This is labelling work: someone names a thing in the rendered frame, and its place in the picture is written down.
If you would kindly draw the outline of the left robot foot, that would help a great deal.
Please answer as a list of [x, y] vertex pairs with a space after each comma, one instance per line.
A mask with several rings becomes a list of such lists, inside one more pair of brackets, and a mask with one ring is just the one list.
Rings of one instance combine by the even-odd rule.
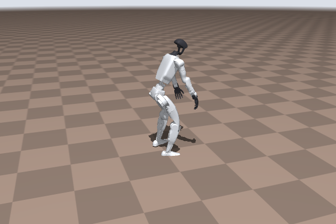
[[167, 139], [161, 139], [160, 141], [155, 140], [155, 141], [153, 141], [153, 146], [158, 146], [158, 145], [164, 144], [166, 142], [167, 142]]

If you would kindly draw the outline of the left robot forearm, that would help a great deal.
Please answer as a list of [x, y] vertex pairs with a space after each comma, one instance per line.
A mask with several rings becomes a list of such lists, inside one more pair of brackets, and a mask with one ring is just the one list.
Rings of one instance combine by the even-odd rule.
[[175, 76], [174, 76], [173, 79], [172, 79], [172, 83], [173, 83], [173, 85], [174, 85], [175, 88], [178, 87], [178, 85], [177, 85], [177, 80], [176, 80], [176, 77], [175, 77]]

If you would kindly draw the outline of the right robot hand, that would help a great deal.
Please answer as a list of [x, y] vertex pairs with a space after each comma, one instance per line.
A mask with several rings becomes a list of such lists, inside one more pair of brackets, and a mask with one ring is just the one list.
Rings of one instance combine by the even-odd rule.
[[198, 96], [192, 95], [192, 98], [195, 100], [195, 107], [194, 107], [194, 109], [197, 109], [197, 107], [198, 107]]

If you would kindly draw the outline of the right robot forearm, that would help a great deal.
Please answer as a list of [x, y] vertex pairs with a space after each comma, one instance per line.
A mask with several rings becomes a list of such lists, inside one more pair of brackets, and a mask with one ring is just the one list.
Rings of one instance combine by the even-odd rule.
[[192, 87], [190, 78], [187, 77], [185, 79], [185, 83], [186, 83], [185, 87], [187, 88], [187, 90], [190, 93], [191, 97], [192, 97], [192, 95], [197, 96], [197, 93], [195, 92], [194, 88]]

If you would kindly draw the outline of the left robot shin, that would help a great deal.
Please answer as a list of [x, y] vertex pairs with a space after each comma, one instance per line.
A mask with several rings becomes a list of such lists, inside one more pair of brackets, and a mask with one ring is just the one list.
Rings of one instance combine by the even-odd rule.
[[156, 135], [156, 140], [158, 140], [158, 141], [161, 140], [161, 136], [163, 134], [163, 131], [165, 130], [165, 127], [166, 127], [166, 124], [167, 124], [167, 121], [168, 121], [168, 118], [167, 119], [160, 118], [160, 113], [159, 113], [159, 118], [158, 118], [158, 121], [157, 121], [158, 125], [157, 125], [157, 135]]

